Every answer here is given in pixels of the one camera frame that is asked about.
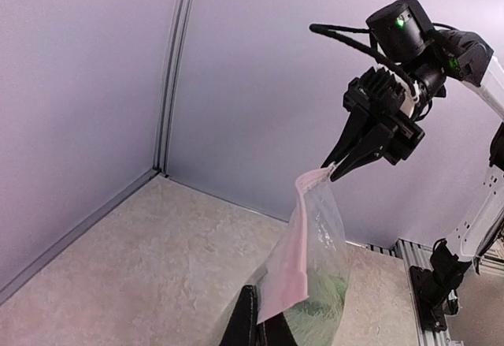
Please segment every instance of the robotic arm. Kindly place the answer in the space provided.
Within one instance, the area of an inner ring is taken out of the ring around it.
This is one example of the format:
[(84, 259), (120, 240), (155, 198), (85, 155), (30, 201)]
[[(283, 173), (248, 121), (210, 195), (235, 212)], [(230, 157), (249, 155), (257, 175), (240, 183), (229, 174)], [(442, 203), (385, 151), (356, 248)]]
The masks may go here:
[[(323, 167), (331, 179), (382, 157), (406, 160), (424, 137), (419, 127), (435, 97), (444, 98), (447, 77), (464, 83), (504, 120), (504, 70), (493, 50), (473, 32), (433, 24), (417, 0), (399, 0), (375, 12), (369, 29), (311, 24), (312, 32), (337, 39), (375, 58), (379, 66), (353, 79), (343, 95), (350, 112)], [(370, 47), (340, 32), (368, 33)], [(384, 55), (378, 51), (381, 47)], [(409, 274), (424, 329), (446, 330), (442, 304), (504, 228), (504, 124), (491, 143), (490, 164), (471, 209), (433, 248), (432, 270)]]

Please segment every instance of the green indicator light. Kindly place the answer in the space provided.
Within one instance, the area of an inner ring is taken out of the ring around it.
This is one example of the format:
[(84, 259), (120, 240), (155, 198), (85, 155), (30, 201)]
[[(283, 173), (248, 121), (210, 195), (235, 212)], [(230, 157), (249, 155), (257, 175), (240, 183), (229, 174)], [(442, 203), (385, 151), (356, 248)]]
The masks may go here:
[(401, 17), (398, 17), (396, 20), (395, 20), (395, 23), (397, 24), (397, 26), (399, 28), (404, 28), (404, 19), (402, 19)]
[(457, 58), (451, 58), (448, 63), (453, 70), (458, 70), (458, 59)]

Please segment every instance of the beige tabletop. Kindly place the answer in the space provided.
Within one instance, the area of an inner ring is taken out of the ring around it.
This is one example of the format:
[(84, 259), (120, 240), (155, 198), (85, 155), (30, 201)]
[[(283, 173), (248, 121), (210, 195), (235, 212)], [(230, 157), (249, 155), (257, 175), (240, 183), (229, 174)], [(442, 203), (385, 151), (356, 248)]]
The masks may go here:
[[(284, 228), (157, 177), (0, 307), (0, 345), (191, 346)], [(350, 255), (335, 344), (417, 344), (402, 261)]]

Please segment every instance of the plastic bag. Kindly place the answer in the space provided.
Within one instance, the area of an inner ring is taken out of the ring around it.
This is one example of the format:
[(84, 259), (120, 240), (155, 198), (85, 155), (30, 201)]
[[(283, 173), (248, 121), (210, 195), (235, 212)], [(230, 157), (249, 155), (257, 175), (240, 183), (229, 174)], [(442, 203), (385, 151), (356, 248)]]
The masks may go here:
[[(328, 184), (332, 171), (313, 170), (296, 180), (297, 204), (289, 226), (245, 283), (258, 287), (258, 323), (282, 314), (297, 346), (331, 346), (343, 315), (350, 265), (343, 223)], [(203, 345), (221, 344), (237, 298)]]

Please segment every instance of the wall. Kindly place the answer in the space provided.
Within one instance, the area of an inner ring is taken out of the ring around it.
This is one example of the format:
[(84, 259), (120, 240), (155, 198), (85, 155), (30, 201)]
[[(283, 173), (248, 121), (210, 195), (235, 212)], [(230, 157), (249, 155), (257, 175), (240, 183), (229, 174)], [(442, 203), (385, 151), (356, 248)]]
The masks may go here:
[[(393, 1), (194, 0), (169, 173), (287, 219), (295, 178), (320, 166), (339, 138), (348, 82), (373, 65), (308, 25), (363, 27)], [(433, 21), (479, 32), (504, 61), (503, 0), (420, 1)], [(499, 120), (461, 84), (447, 90), (421, 123), (426, 137), (407, 162), (376, 162), (333, 185), (349, 239), (431, 244), (468, 209)]]
[(152, 167), (175, 0), (0, 0), (0, 288)]

